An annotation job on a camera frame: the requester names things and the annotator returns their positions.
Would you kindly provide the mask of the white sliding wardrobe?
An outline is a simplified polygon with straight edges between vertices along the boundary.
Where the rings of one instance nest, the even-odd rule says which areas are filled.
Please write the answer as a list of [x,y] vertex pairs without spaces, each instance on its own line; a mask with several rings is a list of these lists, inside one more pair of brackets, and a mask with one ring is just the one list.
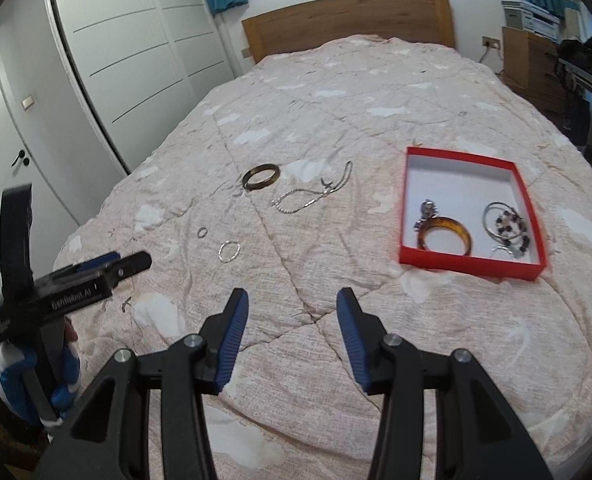
[[84,93],[128,170],[234,77],[205,0],[53,2]]

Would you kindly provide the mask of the wooden headboard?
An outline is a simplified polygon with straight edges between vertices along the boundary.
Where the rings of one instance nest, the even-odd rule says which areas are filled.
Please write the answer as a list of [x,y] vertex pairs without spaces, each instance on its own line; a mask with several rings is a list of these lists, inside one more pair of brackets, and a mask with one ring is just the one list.
[[312,0],[242,21],[255,62],[354,35],[453,48],[449,0]]

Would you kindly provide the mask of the black bag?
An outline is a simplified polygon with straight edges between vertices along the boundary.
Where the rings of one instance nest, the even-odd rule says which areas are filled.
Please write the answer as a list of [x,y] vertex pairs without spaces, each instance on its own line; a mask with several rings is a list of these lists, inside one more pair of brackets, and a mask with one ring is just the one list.
[[565,39],[556,48],[554,73],[562,84],[565,84],[568,79],[568,70],[564,62],[592,76],[592,36],[585,42],[578,39]]

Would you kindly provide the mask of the thin silver bangle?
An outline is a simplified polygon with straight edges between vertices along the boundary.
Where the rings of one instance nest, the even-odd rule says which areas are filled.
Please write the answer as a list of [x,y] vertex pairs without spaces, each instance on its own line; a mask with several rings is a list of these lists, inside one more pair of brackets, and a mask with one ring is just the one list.
[[500,242],[514,243],[528,232],[526,220],[503,202],[491,202],[484,208],[482,226],[490,237]]

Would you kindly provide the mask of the large twisted silver hoop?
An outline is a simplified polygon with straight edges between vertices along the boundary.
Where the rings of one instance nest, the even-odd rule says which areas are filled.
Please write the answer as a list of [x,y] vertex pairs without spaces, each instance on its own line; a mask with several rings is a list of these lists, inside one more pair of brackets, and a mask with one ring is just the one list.
[[491,258],[499,258],[500,255],[507,255],[510,260],[520,260],[524,257],[525,252],[520,249],[520,246],[515,245],[498,245],[490,252]]

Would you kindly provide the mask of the silver rhinestone watch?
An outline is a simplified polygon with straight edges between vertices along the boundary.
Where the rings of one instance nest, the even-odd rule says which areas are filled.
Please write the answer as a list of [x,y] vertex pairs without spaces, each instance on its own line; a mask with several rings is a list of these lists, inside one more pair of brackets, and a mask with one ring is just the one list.
[[415,232],[428,230],[435,224],[437,218],[438,210],[435,203],[432,200],[424,200],[420,206],[420,218],[416,220],[414,225]]

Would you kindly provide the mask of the white printer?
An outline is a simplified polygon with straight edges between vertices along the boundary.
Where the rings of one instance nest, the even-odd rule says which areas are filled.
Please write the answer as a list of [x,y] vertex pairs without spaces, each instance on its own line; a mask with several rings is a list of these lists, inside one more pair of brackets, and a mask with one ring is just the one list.
[[506,27],[527,30],[553,42],[560,41],[561,21],[555,15],[523,0],[502,0],[501,4]]

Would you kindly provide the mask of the amber translucent bangle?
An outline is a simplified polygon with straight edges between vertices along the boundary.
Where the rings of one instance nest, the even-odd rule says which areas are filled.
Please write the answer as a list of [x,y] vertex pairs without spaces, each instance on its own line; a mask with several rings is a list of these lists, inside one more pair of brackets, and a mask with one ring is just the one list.
[[473,239],[459,221],[438,216],[418,222],[416,247],[426,252],[469,256],[473,249]]

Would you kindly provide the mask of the wall power socket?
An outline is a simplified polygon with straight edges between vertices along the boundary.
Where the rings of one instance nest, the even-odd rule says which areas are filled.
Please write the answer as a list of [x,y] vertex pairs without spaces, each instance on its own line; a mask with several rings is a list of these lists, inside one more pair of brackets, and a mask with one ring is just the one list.
[[501,41],[498,38],[482,36],[482,45],[486,49],[501,50]]

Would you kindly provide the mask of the wooden dresser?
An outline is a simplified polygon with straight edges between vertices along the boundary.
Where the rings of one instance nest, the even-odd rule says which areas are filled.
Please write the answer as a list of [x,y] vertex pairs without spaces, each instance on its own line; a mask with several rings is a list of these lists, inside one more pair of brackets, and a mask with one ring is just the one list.
[[515,93],[548,114],[561,114],[565,90],[554,72],[556,44],[528,30],[503,27],[501,79]]

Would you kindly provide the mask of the red shallow box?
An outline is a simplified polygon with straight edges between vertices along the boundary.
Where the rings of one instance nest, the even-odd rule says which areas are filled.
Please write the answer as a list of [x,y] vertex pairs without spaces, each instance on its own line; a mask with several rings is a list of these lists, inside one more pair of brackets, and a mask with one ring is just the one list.
[[[471,255],[426,252],[416,247],[414,225],[424,200],[435,203],[438,216],[459,221],[467,228],[473,239]],[[527,222],[527,234],[514,243],[490,237],[482,226],[482,212],[491,202],[514,207]],[[507,255],[491,258],[490,252],[498,245],[520,246],[525,255],[520,260],[510,260]],[[423,269],[490,278],[538,278],[546,268],[543,237],[525,182],[514,162],[439,148],[407,148],[399,261]]]

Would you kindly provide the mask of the beige patterned quilt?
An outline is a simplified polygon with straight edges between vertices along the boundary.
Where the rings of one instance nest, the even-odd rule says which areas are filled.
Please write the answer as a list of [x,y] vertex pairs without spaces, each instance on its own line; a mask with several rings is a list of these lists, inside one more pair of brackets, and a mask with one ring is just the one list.
[[[514,162],[548,264],[535,281],[426,271],[398,261],[407,148]],[[275,164],[274,185],[242,188]],[[221,263],[219,246],[241,243]],[[233,376],[207,398],[223,479],[362,479],[381,402],[354,382],[339,289],[418,348],[469,348],[552,474],[592,450],[592,168],[486,66],[434,44],[350,37],[265,58],[212,90],[116,185],[57,264],[145,250],[151,269],[79,311],[82,378],[112,354],[167,348],[246,289]]]

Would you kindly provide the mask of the dark brown bangle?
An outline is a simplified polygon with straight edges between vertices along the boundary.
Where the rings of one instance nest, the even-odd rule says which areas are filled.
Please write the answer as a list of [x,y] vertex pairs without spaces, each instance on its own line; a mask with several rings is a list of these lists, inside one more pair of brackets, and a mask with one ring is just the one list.
[[281,175],[281,169],[275,164],[261,164],[250,168],[242,177],[242,188],[254,192],[274,185]]

